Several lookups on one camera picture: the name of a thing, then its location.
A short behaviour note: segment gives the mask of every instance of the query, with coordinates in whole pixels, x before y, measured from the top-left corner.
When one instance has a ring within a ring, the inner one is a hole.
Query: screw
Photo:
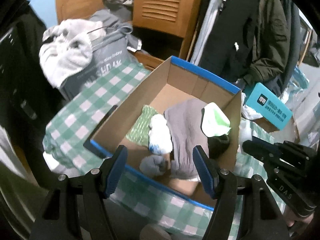
[[[260,175],[258,175],[258,174],[254,174],[253,178],[254,178],[255,180],[257,180],[257,181],[262,180],[262,177],[261,177]]]
[[[58,180],[63,181],[66,179],[66,177],[67,176],[65,174],[61,174],[61,175],[59,175]]]
[[[94,174],[98,174],[100,172],[100,170],[98,168],[94,168],[90,172],[91,172],[91,174],[94,175]]]
[[[223,174],[223,175],[228,175],[229,171],[227,169],[221,169],[220,173]]]

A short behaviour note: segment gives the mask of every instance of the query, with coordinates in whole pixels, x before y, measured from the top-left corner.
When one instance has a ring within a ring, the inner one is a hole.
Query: cardboard box
[[[163,113],[168,107],[191,98],[215,102],[231,123],[230,146],[219,158],[221,168],[233,170],[238,149],[241,118],[241,92],[224,79],[177,57],[170,57],[157,67],[116,110],[102,122],[91,137],[91,144],[105,156],[115,152],[118,145],[128,148],[126,168],[154,187],[170,191],[198,206],[208,208],[215,202],[204,192],[201,183],[170,178],[170,171],[150,179],[139,171],[141,160],[150,155],[146,147],[138,146],[125,138],[126,133],[140,116],[143,105]]]
[[[263,84],[257,83],[254,88],[245,88],[245,104],[250,106],[277,129],[283,129],[291,119],[292,112]]]

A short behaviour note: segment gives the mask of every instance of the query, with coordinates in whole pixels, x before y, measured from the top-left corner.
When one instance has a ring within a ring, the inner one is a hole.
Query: open cardboard box
[[[233,170],[238,149],[241,118],[241,92],[224,79],[177,57],[170,57],[157,67],[128,98],[105,120],[91,136],[91,144],[105,156],[113,154],[119,145],[128,148],[126,168],[146,179],[154,187],[170,191],[199,206],[214,206],[215,202],[204,192],[201,183],[172,179],[170,171],[150,179],[139,171],[141,160],[151,153],[125,138],[140,116],[142,107],[150,105],[159,113],[170,106],[191,98],[205,103],[215,102],[231,123],[230,146],[218,159],[221,168]]]

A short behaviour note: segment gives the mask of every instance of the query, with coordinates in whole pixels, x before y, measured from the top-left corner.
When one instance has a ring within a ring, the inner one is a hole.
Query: green knitted fabric
[[[149,131],[150,131],[150,119],[155,114],[158,114],[156,109],[151,106],[144,105],[142,113],[132,126],[130,132],[126,134],[126,138],[136,143],[137,145],[146,146],[149,145]]]

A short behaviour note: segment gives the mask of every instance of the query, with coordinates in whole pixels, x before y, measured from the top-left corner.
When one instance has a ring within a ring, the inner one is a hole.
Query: light blue wall
[[[57,25],[55,0],[29,0],[30,5],[47,28]]]

